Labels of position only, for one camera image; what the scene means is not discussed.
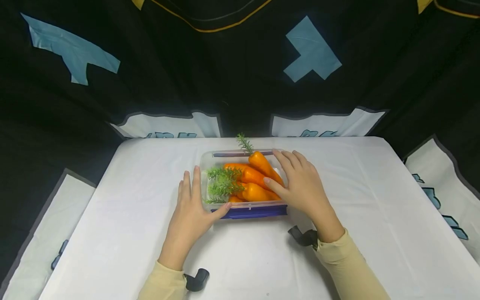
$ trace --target white tablecloth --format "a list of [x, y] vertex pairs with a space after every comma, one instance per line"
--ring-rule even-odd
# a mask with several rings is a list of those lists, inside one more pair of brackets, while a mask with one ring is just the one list
[[[262, 138], [257, 148], [298, 150], [317, 167], [343, 225], [392, 299], [480, 299], [480, 267], [381, 138]], [[98, 185], [41, 300], [133, 300], [158, 257], [183, 171], [234, 139], [123, 143]], [[335, 299], [289, 216], [222, 220], [192, 249], [185, 272], [210, 272], [190, 299]]]

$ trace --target green carrot leaves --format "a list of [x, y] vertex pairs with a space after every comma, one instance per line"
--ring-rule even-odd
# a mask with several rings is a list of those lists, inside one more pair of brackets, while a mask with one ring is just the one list
[[250, 154], [253, 154], [254, 153], [254, 149], [253, 149], [253, 145], [250, 143], [249, 140], [247, 140], [245, 138], [245, 136], [243, 135], [243, 133], [239, 133], [237, 135], [237, 141], [239, 142], [239, 147], [243, 150], [245, 150], [246, 152], [250, 153]]
[[242, 185], [237, 184], [237, 178], [241, 176], [239, 169], [211, 168], [207, 170], [207, 176], [210, 179], [207, 203], [225, 203], [228, 196], [244, 190]]

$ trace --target hand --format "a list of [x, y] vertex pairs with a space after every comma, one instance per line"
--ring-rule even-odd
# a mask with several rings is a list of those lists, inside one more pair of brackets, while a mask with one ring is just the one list
[[303, 211], [317, 228], [319, 239], [333, 242], [343, 236], [345, 230], [338, 220], [325, 194], [317, 169], [301, 153], [273, 151], [288, 178], [288, 187], [265, 178], [266, 185], [289, 205]]
[[200, 193], [200, 168], [193, 171], [192, 190], [190, 174], [185, 171], [179, 183], [177, 207], [168, 226], [167, 237], [163, 243], [158, 262], [172, 270], [181, 271], [187, 254], [195, 242], [207, 232], [215, 221], [227, 214], [232, 203], [225, 203], [213, 213], [202, 206]]

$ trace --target food storage container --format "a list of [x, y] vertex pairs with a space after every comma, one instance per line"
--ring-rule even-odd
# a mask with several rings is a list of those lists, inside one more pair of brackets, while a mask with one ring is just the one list
[[[260, 151], [268, 160], [273, 169], [280, 175], [283, 182], [287, 184], [287, 177], [273, 155], [272, 149], [256, 149]], [[207, 176], [207, 170], [213, 167], [222, 168], [227, 163], [241, 163], [248, 164], [248, 157], [250, 155], [243, 150], [221, 150], [209, 151], [202, 155], [200, 159], [201, 173], [201, 187], [202, 187], [202, 202], [204, 208], [209, 211], [217, 210], [222, 204], [209, 204], [210, 196], [208, 195], [207, 187], [210, 180]], [[229, 219], [245, 219], [257, 218], [266, 216], [284, 216], [287, 214], [287, 204], [283, 201], [261, 201], [261, 202], [243, 202], [234, 203], [227, 215], [223, 218]]]

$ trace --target black fabric backdrop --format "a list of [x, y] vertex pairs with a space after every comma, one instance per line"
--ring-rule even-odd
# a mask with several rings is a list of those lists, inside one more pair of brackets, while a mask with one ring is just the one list
[[[208, 19], [247, 2], [175, 3]], [[59, 55], [32, 47], [20, 13], [101, 47], [121, 61], [118, 74], [88, 65], [89, 85], [71, 83]], [[299, 54], [285, 34], [306, 15], [342, 67], [326, 80], [310, 72], [293, 83], [283, 70]], [[212, 29], [243, 17], [193, 24]], [[0, 278], [63, 170], [98, 183], [123, 141], [108, 123], [138, 111], [198, 109], [220, 114], [224, 136], [270, 136], [273, 113], [388, 109], [371, 135], [404, 157], [436, 134], [480, 189], [479, 26], [433, 5], [418, 15], [413, 0], [273, 0], [215, 33], [193, 30], [151, 0], [141, 10], [130, 0], [1, 0]]]

